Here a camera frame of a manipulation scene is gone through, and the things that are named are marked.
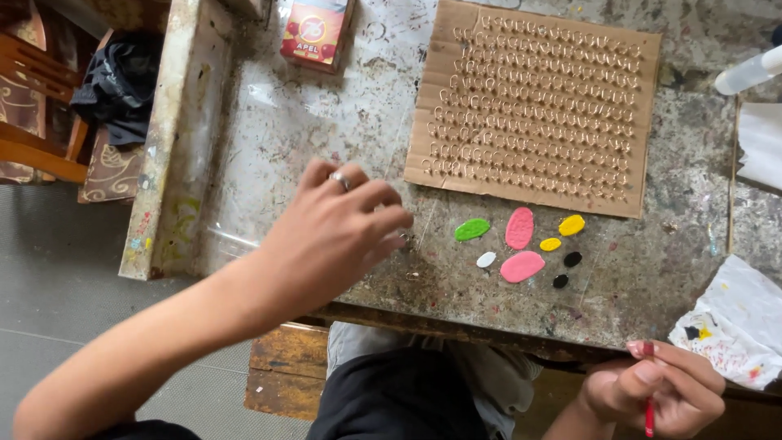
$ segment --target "plastic bottle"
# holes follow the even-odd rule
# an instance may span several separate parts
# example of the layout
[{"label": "plastic bottle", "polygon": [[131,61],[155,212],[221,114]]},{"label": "plastic bottle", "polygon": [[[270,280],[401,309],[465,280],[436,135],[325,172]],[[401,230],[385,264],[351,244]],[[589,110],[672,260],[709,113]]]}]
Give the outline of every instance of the plastic bottle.
[{"label": "plastic bottle", "polygon": [[723,95],[735,95],[778,74],[782,74],[782,46],[725,70],[717,75],[714,87]]}]

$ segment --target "hand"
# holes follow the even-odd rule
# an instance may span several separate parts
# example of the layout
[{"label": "hand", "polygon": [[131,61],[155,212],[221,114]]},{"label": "hand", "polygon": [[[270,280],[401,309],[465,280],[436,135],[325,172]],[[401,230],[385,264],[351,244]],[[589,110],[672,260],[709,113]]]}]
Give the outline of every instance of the hand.
[{"label": "hand", "polygon": [[284,322],[327,304],[405,245],[396,231],[412,227],[413,215],[402,208],[399,193],[385,181],[369,180],[355,164],[339,168],[350,181],[346,192],[328,178],[334,171],[334,164],[313,159],[258,249],[227,266],[224,279],[241,280],[234,281],[244,284],[240,290],[255,284],[254,292],[239,298],[250,324],[259,313],[275,313]]},{"label": "hand", "polygon": [[643,341],[627,343],[635,359],[594,367],[579,400],[604,422],[644,429],[646,398],[654,396],[655,434],[691,438],[725,410],[725,380],[701,355],[655,341],[654,361]]}]

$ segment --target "silver ring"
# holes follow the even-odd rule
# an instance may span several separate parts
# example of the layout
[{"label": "silver ring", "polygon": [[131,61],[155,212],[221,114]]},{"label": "silver ring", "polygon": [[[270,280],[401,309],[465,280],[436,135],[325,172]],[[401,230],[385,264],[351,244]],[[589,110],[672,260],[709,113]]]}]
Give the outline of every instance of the silver ring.
[{"label": "silver ring", "polygon": [[350,191],[350,180],[348,180],[347,177],[345,177],[341,172],[334,171],[333,173],[328,175],[328,178],[331,180],[336,180],[339,183],[342,183],[346,193]]}]

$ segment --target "table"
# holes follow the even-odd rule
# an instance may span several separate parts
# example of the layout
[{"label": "table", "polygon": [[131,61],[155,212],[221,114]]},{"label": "table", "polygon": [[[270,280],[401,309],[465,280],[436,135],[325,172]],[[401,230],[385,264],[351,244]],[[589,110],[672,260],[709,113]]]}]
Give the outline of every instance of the table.
[{"label": "table", "polygon": [[[210,188],[200,202],[191,269],[196,275],[214,272],[262,239],[312,156],[361,164],[370,177],[387,179],[415,215],[409,248],[320,316],[511,344],[549,357],[579,347],[623,349],[653,326],[654,336],[664,340],[726,257],[736,107],[711,83],[732,63],[770,47],[768,37],[782,22],[771,17],[782,17],[781,4],[491,2],[665,34],[643,218],[584,215],[586,228],[545,254],[542,271],[508,284],[499,275],[501,262],[513,253],[504,245],[504,228],[525,204],[401,178],[436,3],[360,0],[346,68],[335,77],[291,67],[279,56],[291,3],[278,2],[269,23],[234,25],[233,72]],[[781,93],[779,81],[771,81],[742,99],[776,101]],[[734,252],[782,283],[780,193],[742,180],[735,193]],[[529,207],[536,224],[533,245],[558,236],[558,223],[572,214]],[[454,229],[474,217],[485,218],[492,229],[457,243]],[[486,251],[497,252],[497,262],[479,269],[475,260]],[[561,259],[570,251],[584,258],[566,269]],[[556,290],[551,282],[561,273],[570,283]]]}]

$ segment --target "chair backrest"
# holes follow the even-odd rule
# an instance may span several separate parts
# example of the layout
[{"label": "chair backrest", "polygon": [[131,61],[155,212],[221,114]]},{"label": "chair backrest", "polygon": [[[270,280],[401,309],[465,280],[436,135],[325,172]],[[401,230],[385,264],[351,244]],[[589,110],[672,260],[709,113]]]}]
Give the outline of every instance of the chair backrest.
[{"label": "chair backrest", "polygon": [[63,103],[69,103],[74,88],[81,85],[79,73],[23,39],[3,31],[0,31],[0,74]]}]

